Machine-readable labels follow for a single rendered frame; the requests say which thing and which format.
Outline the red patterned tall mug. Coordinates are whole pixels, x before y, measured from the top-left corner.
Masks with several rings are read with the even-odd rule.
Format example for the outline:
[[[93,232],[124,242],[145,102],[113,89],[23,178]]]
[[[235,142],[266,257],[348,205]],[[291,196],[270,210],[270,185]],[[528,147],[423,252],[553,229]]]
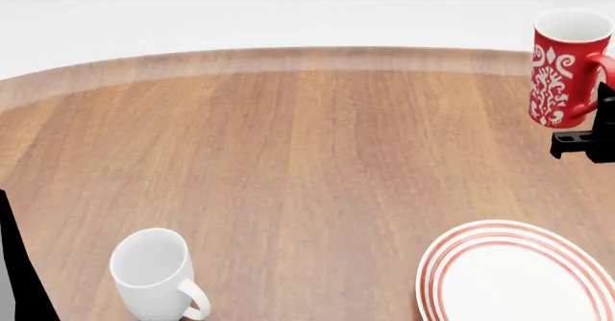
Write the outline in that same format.
[[[615,59],[606,55],[615,24],[582,9],[541,14],[534,22],[529,115],[544,127],[567,129],[597,109],[598,84],[615,89]]]

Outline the white ceramic mug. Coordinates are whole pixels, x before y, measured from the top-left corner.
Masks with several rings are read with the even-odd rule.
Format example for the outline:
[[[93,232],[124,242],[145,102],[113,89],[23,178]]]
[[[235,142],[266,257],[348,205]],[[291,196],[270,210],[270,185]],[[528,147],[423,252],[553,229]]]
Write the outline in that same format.
[[[149,228],[127,236],[110,259],[110,272],[126,308],[139,321],[204,321],[209,297],[194,282],[182,236]]]

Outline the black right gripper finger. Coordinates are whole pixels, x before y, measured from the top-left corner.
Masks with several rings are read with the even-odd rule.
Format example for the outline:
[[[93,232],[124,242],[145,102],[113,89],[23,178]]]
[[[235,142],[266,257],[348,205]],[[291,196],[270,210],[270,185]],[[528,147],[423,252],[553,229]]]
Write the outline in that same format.
[[[615,89],[612,89],[605,83],[600,83],[598,88],[593,130],[615,131]]]

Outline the white plate with red rings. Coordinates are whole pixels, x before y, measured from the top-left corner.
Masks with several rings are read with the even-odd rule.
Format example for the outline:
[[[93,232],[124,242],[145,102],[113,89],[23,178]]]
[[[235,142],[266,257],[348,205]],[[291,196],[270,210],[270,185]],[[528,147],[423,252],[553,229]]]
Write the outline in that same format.
[[[422,321],[615,321],[615,280],[570,240],[523,222],[435,239],[415,280]]]

